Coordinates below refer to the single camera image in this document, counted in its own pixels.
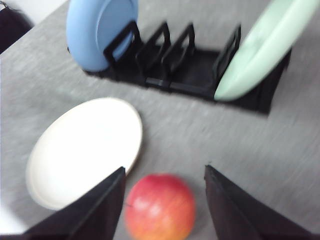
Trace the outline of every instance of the light green plate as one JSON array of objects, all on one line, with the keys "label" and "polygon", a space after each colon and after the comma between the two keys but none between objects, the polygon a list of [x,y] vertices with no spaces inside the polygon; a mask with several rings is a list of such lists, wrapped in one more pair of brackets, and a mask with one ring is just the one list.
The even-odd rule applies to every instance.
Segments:
[{"label": "light green plate", "polygon": [[214,99],[232,101],[258,85],[291,48],[319,4],[320,0],[273,0],[234,55]]}]

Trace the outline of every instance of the red apple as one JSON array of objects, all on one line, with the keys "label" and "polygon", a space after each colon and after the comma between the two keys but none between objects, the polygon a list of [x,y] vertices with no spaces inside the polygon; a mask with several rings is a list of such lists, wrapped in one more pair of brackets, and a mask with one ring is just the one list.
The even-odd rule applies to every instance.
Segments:
[{"label": "red apple", "polygon": [[136,240],[183,240],[194,226],[195,200],[177,176],[151,174],[133,186],[124,214],[126,227]]}]

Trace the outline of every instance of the blue plate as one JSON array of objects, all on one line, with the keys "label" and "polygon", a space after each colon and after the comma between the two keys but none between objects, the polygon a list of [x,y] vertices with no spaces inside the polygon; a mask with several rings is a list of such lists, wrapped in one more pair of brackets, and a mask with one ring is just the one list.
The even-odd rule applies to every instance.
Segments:
[{"label": "blue plate", "polygon": [[[104,49],[130,22],[138,19],[138,0],[71,0],[66,20],[69,51],[82,69],[99,72],[108,68]],[[113,56],[119,59],[129,47],[132,35]]]}]

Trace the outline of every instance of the gray table surface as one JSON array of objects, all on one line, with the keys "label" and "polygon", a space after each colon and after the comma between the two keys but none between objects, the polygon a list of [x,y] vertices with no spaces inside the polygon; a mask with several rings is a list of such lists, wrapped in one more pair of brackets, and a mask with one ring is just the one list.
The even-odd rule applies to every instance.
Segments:
[{"label": "gray table surface", "polygon": [[[172,39],[193,22],[196,44],[222,48],[237,23],[245,36],[268,0],[139,0],[144,39],[168,20]],[[66,50],[64,4],[1,56],[1,207],[31,226],[53,212],[34,203],[25,168],[37,139],[85,101],[117,97],[143,122],[143,148],[128,177],[170,172],[197,202],[189,239],[216,239],[205,196],[211,164],[258,200],[320,233],[320,11],[297,41],[268,117],[201,99],[87,76]],[[130,239],[121,216],[116,240]]]}]

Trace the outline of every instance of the plate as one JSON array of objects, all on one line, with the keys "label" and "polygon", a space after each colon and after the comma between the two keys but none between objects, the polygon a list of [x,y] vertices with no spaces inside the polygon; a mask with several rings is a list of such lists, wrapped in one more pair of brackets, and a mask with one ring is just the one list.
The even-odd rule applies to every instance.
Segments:
[{"label": "plate", "polygon": [[[73,59],[89,72],[108,68],[104,49],[131,21],[138,19],[138,0],[71,0],[66,19],[66,40]],[[132,34],[114,51],[119,59]]]},{"label": "plate", "polygon": [[29,157],[26,185],[41,206],[59,210],[119,167],[128,174],[142,143],[142,122],[129,103],[98,98],[59,117]]},{"label": "plate", "polygon": [[257,86],[302,33],[320,0],[273,0],[240,46],[215,91],[232,101]]}]

